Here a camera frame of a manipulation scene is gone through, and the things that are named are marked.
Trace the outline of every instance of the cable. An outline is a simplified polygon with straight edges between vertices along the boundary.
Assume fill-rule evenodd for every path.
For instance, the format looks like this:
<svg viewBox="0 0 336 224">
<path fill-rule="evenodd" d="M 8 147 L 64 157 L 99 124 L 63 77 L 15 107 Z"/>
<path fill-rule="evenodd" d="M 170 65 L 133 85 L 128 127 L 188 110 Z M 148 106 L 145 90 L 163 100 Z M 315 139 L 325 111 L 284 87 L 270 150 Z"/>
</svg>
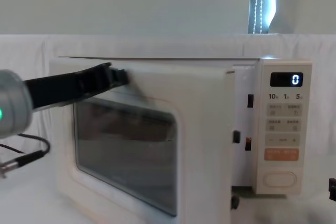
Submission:
<svg viewBox="0 0 336 224">
<path fill-rule="evenodd" d="M 0 144 L 0 147 L 6 148 L 6 149 L 11 150 L 11 151 L 16 152 L 16 153 L 25 154 L 24 152 L 19 151 L 19 150 L 15 149 L 15 148 L 10 147 L 10 146 L 5 145 L 5 144 Z"/>
<path fill-rule="evenodd" d="M 30 138 L 30 139 L 39 140 L 39 141 L 45 143 L 46 146 L 47 146 L 47 148 L 46 148 L 45 151 L 43 151 L 44 155 L 50 152 L 50 149 L 51 149 L 50 142 L 49 142 L 48 140 L 46 140 L 45 138 L 40 137 L 40 136 L 28 135 L 28 134 L 24 134 L 24 133 L 20 133 L 20 134 L 17 134 L 17 135 L 18 135 L 18 136 L 25 137 L 25 138 Z"/>
</svg>

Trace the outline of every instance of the microwave oven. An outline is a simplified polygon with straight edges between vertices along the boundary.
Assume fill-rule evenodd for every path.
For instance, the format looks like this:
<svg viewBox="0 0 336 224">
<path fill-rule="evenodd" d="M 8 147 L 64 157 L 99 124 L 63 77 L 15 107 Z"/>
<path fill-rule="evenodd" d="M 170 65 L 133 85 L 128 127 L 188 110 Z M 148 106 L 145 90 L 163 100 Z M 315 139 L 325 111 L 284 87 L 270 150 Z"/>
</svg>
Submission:
<svg viewBox="0 0 336 224">
<path fill-rule="evenodd" d="M 232 186 L 300 192 L 311 62 L 60 57 L 50 73 L 104 62 L 130 83 L 52 110 L 58 188 L 97 223 L 224 224 Z"/>
</svg>

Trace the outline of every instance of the microwave window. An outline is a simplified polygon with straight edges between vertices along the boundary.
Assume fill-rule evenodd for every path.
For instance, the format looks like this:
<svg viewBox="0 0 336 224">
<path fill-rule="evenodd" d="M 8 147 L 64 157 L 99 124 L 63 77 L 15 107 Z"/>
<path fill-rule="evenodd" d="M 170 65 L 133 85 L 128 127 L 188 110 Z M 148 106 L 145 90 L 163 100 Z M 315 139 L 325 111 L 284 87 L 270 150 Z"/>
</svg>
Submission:
<svg viewBox="0 0 336 224">
<path fill-rule="evenodd" d="M 90 98 L 75 104 L 78 168 L 176 216 L 173 115 Z"/>
</svg>

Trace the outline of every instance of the white table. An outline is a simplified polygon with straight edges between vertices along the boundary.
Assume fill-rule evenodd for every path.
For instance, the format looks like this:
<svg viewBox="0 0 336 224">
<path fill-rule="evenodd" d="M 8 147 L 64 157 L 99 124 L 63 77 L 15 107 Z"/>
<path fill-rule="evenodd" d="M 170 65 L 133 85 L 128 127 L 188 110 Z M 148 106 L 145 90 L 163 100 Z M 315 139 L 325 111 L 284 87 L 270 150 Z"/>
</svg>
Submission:
<svg viewBox="0 0 336 224">
<path fill-rule="evenodd" d="M 0 180 L 0 223 L 94 224 L 92 220 L 78 211 L 67 197 L 57 191 L 52 158 L 48 155 L 8 173 L 7 179 Z M 336 202 L 328 200 L 327 191 L 328 176 L 331 174 L 336 176 L 336 168 L 334 168 L 336 164 L 333 161 L 334 157 L 330 162 L 321 160 L 322 163 L 319 163 L 317 159 L 310 164 L 316 167 L 307 170 L 305 177 L 307 179 L 310 176 L 315 177 L 315 184 L 320 179 L 323 187 L 322 185 L 317 187 L 321 192 L 301 196 L 303 202 L 306 201 L 317 208 L 322 207 L 331 215 L 334 221 L 328 224 L 336 223 Z M 311 185 L 305 183 L 304 191 L 305 187 L 311 188 Z M 241 199 L 239 208 L 232 211 L 232 224 L 259 224 L 260 222 L 255 219 L 255 213 L 259 209 L 276 208 L 286 203 L 285 199 Z"/>
<path fill-rule="evenodd" d="M 0 180 L 0 223 L 93 224 L 56 188 L 50 155 Z"/>
</svg>

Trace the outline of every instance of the white wall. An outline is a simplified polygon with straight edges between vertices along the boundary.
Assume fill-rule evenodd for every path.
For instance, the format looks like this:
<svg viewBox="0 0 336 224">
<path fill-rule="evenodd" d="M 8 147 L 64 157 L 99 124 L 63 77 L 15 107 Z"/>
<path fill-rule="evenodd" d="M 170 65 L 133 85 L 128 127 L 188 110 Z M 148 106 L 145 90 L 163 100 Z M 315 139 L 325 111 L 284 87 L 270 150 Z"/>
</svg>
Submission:
<svg viewBox="0 0 336 224">
<path fill-rule="evenodd" d="M 0 34 L 247 33 L 249 0 L 0 0 Z"/>
<path fill-rule="evenodd" d="M 277 0 L 272 33 L 335 34 L 336 0 Z"/>
</svg>

